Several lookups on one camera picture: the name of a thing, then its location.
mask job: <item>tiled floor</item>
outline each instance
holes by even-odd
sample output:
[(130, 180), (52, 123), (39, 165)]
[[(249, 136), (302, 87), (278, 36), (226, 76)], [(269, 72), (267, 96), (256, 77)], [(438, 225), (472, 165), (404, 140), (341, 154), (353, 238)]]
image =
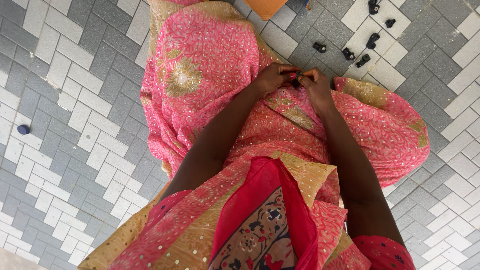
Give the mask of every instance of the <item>tiled floor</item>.
[[(382, 0), (371, 16), (367, 0), (310, 12), (290, 0), (269, 22), (229, 2), (285, 61), (381, 84), (419, 111), (432, 153), (385, 196), (418, 269), (479, 270), (480, 1)], [(149, 6), (0, 0), (0, 14), (0, 247), (76, 269), (167, 181), (139, 100)], [(370, 62), (351, 66), (345, 46)]]

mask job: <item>left hand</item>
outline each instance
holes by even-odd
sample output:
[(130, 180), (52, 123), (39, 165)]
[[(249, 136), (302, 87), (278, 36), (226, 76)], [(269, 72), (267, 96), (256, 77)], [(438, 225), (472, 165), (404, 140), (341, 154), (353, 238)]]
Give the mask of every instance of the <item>left hand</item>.
[(267, 66), (251, 85), (255, 86), (264, 98), (281, 86), (290, 85), (290, 82), (297, 77), (296, 71), (301, 71), (301, 69), (296, 66), (274, 62)]

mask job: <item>black plastic part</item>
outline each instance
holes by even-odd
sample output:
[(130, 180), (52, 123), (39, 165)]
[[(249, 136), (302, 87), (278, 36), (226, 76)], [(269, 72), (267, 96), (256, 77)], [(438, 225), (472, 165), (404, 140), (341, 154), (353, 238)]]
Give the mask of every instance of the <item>black plastic part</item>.
[(300, 82), (299, 82), (299, 77), (300, 77), (300, 71), (295, 72), (297, 74), (297, 77), (293, 79), (290, 83), (292, 83), (292, 86), (295, 88), (300, 87)]
[(349, 48), (345, 48), (342, 51), (343, 55), (345, 56), (345, 59), (347, 60), (355, 60), (355, 53), (351, 52)]
[(387, 28), (392, 28), (394, 23), (396, 23), (395, 19), (387, 20), (385, 22), (385, 24), (387, 25)]
[(368, 1), (368, 11), (370, 12), (371, 15), (375, 15), (378, 13), (378, 10), (380, 9), (380, 6), (377, 5), (378, 0), (370, 0)]
[(317, 50), (319, 53), (325, 53), (327, 51), (327, 45), (323, 45), (318, 42), (315, 42), (315, 44), (313, 45), (313, 48)]
[(30, 133), (30, 128), (27, 125), (18, 126), (17, 130), (22, 135), (27, 135)]
[(370, 61), (370, 55), (365, 54), (364, 56), (361, 57), (360, 61), (358, 61), (355, 65), (360, 68), (362, 67), (366, 62)]
[(375, 41), (379, 40), (380, 39), (380, 35), (377, 34), (377, 33), (373, 33), (371, 36), (370, 36), (370, 39), (368, 40), (367, 42), (367, 48), (369, 49), (374, 49), (377, 45), (375, 44)]

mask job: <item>black plastic clip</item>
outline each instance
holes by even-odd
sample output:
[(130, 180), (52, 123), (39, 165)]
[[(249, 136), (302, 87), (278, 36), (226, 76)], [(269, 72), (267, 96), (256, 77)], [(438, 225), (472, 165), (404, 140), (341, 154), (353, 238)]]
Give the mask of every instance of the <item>black plastic clip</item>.
[(385, 24), (387, 25), (387, 28), (392, 28), (394, 23), (396, 23), (395, 19), (387, 20), (385, 22)]
[(351, 52), (349, 48), (345, 48), (342, 51), (343, 55), (345, 56), (345, 59), (347, 60), (355, 60), (355, 53)]
[(365, 54), (364, 56), (362, 56), (362, 58), (360, 59), (360, 61), (358, 61), (355, 65), (360, 68), (362, 67), (366, 62), (370, 61), (370, 55), (368, 54)]
[(370, 12), (371, 15), (375, 15), (378, 13), (378, 10), (380, 9), (380, 6), (377, 5), (378, 0), (370, 0), (368, 1), (368, 11)]
[(370, 39), (367, 42), (367, 48), (369, 49), (374, 49), (377, 45), (375, 44), (375, 41), (380, 39), (380, 35), (378, 33), (373, 33), (370, 36)]
[(292, 84), (293, 87), (298, 88), (300, 87), (300, 82), (299, 82), (299, 77), (300, 77), (300, 71), (295, 72), (297, 74), (297, 77), (293, 79), (290, 83)]
[(325, 53), (327, 51), (327, 45), (322, 45), (318, 42), (315, 42), (313, 48), (317, 50), (319, 53)]

